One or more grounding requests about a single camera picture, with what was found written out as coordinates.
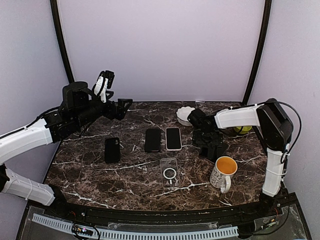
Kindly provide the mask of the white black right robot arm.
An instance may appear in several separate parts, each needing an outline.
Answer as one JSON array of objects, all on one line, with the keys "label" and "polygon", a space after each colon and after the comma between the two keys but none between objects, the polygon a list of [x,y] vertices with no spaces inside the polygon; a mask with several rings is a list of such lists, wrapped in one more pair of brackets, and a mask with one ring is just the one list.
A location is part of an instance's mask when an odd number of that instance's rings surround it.
[{"label": "white black right robot arm", "polygon": [[247,106],[230,106],[213,114],[206,114],[199,108],[194,109],[187,116],[194,127],[192,144],[200,148],[200,156],[217,163],[228,147],[223,142],[223,129],[259,127],[267,154],[262,193],[273,198],[281,189],[287,159],[296,144],[292,140],[293,122],[283,106],[284,102],[270,98]]}]

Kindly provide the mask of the clear magsafe phone case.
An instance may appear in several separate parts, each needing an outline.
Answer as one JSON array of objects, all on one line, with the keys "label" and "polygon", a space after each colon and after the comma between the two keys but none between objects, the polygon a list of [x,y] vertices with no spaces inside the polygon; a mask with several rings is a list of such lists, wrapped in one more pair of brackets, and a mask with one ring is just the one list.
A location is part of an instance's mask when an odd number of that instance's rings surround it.
[{"label": "clear magsafe phone case", "polygon": [[161,181],[164,189],[180,187],[180,174],[176,158],[163,158],[160,160]]}]

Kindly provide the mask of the white phone dark screen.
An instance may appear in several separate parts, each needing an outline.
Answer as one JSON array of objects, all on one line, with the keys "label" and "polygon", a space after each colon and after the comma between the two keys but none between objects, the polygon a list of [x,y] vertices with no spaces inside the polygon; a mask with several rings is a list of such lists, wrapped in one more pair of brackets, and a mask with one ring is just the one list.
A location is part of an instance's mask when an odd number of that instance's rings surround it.
[{"label": "white phone dark screen", "polygon": [[178,127],[168,127],[165,130],[166,149],[180,151],[182,149],[181,131]]}]

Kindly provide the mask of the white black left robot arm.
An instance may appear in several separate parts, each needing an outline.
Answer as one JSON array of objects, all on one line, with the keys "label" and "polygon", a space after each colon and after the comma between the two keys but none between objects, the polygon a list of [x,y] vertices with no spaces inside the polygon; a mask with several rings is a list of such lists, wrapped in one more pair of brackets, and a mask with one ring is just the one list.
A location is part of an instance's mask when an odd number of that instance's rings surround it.
[{"label": "white black left robot arm", "polygon": [[0,191],[25,200],[50,206],[60,218],[71,213],[61,191],[47,184],[23,177],[8,167],[6,161],[40,146],[60,142],[100,117],[122,120],[132,99],[111,101],[113,92],[107,87],[90,90],[83,81],[72,82],[62,89],[62,103],[41,113],[32,123],[0,137]]}]

